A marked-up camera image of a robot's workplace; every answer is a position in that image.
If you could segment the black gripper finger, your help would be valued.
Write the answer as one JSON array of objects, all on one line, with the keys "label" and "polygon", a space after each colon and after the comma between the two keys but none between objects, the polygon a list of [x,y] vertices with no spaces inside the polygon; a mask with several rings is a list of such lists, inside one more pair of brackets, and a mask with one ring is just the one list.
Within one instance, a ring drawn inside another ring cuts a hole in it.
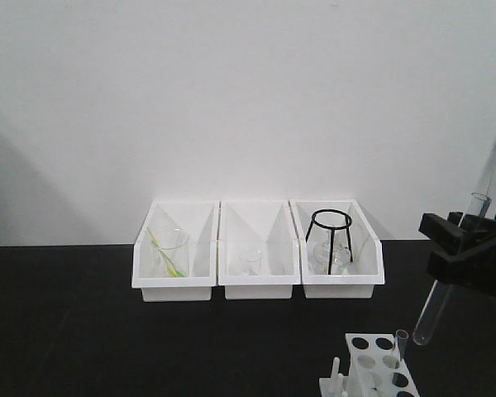
[{"label": "black gripper finger", "polygon": [[442,283],[496,298],[496,220],[467,215],[460,226],[469,236],[470,248],[454,255],[441,247],[433,251],[427,273]]},{"label": "black gripper finger", "polygon": [[435,213],[424,213],[418,231],[449,255],[467,251],[470,240],[466,230],[460,226],[463,215],[462,212],[450,212],[444,219]]}]

